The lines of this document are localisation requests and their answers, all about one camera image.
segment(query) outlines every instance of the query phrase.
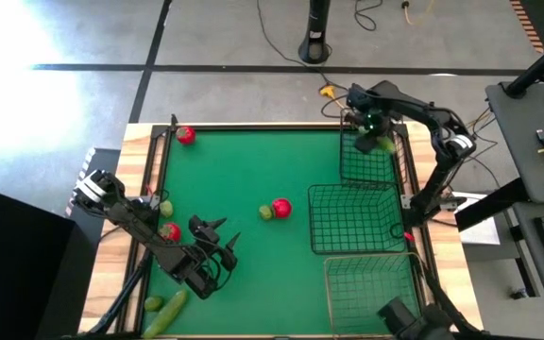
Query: wire basket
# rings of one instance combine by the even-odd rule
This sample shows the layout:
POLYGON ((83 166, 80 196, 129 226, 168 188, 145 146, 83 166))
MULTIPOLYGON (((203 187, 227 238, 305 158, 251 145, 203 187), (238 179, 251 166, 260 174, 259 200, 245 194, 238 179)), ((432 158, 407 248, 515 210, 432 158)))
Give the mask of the wire basket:
POLYGON ((334 334, 389 334, 377 312, 400 298, 415 316, 423 302, 417 297, 424 278, 414 253, 336 257, 325 261, 329 320, 334 334))
POLYGON ((393 157, 390 152, 372 149, 365 154, 356 149, 356 138, 362 134, 357 128, 345 124, 340 127, 339 174, 343 181, 397 182, 393 157))
POLYGON ((313 185, 310 240, 316 254, 403 251, 398 189, 392 183, 313 185))

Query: green fruit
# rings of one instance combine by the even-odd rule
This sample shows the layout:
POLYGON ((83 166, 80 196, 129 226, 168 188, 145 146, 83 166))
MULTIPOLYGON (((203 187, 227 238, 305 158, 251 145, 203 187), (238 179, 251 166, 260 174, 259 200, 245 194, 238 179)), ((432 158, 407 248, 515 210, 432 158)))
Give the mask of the green fruit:
POLYGON ((379 146, 379 149, 383 151, 387 151, 389 153, 396 152, 396 146, 389 137, 377 137, 377 144, 379 146))
POLYGON ((272 217, 274 217, 274 213, 272 212, 272 209, 270 208, 270 206, 263 205, 260 207, 260 216, 264 220, 269 220, 272 217))
POLYGON ((144 301, 144 310, 147 312, 156 312, 162 306, 162 297, 148 297, 144 301))
POLYGON ((142 334, 142 337, 144 339, 152 339, 164 332, 165 329, 171 325, 176 316, 178 316, 178 313, 186 303, 187 298, 188 292, 186 292, 185 289, 182 289, 173 295, 167 304, 162 307, 157 316, 155 316, 155 319, 152 320, 152 323, 150 323, 150 326, 148 326, 144 334, 142 334))
POLYGON ((169 200, 164 200, 159 205, 159 210, 161 211, 163 217, 171 217, 171 215, 174 214, 174 206, 171 205, 169 200))

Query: gray concrete floor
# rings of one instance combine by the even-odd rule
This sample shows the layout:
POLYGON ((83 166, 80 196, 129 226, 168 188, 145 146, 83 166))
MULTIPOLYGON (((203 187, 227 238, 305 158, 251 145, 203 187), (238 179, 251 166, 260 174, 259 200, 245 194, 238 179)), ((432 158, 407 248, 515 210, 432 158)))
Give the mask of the gray concrete floor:
MULTIPOLYGON (((261 0, 272 41, 291 58, 305 34, 307 1, 261 0)), ((539 55, 508 0, 438 0, 421 26, 405 24, 400 1, 370 15, 378 30, 353 21, 354 0, 333 0, 327 65, 367 67, 527 67, 539 55)), ((412 14, 427 5, 414 1, 412 14)), ((16 1, 0 7, 0 193, 63 213, 83 157, 92 146, 119 148, 140 73, 23 71, 33 63, 144 64, 162 0, 16 1)), ((285 65, 267 46, 254 0, 175 0, 158 64, 285 65)), ((330 75, 365 87, 388 79, 410 95, 454 109, 464 121, 485 109, 489 76, 330 75)), ((322 80, 305 74, 155 73, 140 122, 320 121, 322 80)), ((482 132, 499 145, 480 160, 504 184, 517 173, 496 125, 482 132)), ((469 162, 456 190, 494 188, 469 162)), ((473 263, 471 275, 486 328, 544 337, 544 298, 512 301, 514 264, 473 263)))

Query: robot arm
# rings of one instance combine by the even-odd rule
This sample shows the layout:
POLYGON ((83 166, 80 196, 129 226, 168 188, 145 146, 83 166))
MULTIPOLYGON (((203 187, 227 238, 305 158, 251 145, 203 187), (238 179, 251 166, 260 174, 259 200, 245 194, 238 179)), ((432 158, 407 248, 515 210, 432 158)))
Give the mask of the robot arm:
POLYGON ((229 272, 229 278, 238 262, 232 248, 240 234, 236 234, 225 247, 217 245, 219 235, 215 229, 226 218, 205 222, 195 215, 189 221, 189 230, 195 242, 192 245, 172 243, 165 241, 153 230, 158 225, 156 211, 139 199, 127 199, 125 186, 113 174, 96 170, 82 180, 74 192, 74 201, 78 207, 123 228, 154 254, 163 271, 177 283, 186 282, 200 298, 208 298, 222 287, 218 285, 220 264, 229 272), (213 254, 219 255, 221 261, 214 259, 213 254), (206 265, 208 261, 216 264, 216 275, 206 265))
POLYGON ((386 80, 368 90, 352 84, 347 105, 353 113, 349 113, 345 121, 367 130, 355 145, 363 153, 377 146, 380 137, 391 137, 394 121, 401 120, 402 116, 429 129, 437 165, 427 185, 406 202, 409 208, 405 223, 420 225, 436 215, 440 211, 442 192, 451 183, 465 158, 476 149, 473 137, 463 122, 451 110, 436 108, 434 103, 425 103, 404 94, 386 80), (443 130, 450 136, 443 137, 443 130))

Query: black table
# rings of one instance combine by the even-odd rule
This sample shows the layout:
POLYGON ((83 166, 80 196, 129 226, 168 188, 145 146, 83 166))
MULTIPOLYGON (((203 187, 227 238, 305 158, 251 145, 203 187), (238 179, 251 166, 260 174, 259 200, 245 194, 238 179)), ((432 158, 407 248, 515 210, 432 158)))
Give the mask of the black table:
POLYGON ((521 235, 530 250, 541 285, 544 288, 544 247, 538 237, 533 221, 536 217, 544 216, 544 204, 515 203, 512 208, 519 222, 519 226, 516 228, 521 230, 521 235))
MULTIPOLYGON (((536 137, 538 129, 544 130, 544 84, 532 85, 522 98, 507 96, 502 85, 488 86, 486 94, 519 178, 458 212, 457 225, 459 230, 466 230, 513 208, 518 227, 510 228, 509 232, 517 246, 519 241, 525 240, 544 288, 544 247, 533 222, 533 218, 544 216, 544 153, 537 152, 542 146, 536 137)), ((526 290, 537 296, 534 279, 519 246, 516 259, 526 290)))
POLYGON ((520 99, 507 96, 501 85, 486 88, 490 109, 494 112, 519 178, 456 214, 460 230, 474 226, 514 202, 544 203, 544 153, 536 137, 544 130, 544 84, 528 88, 520 99))

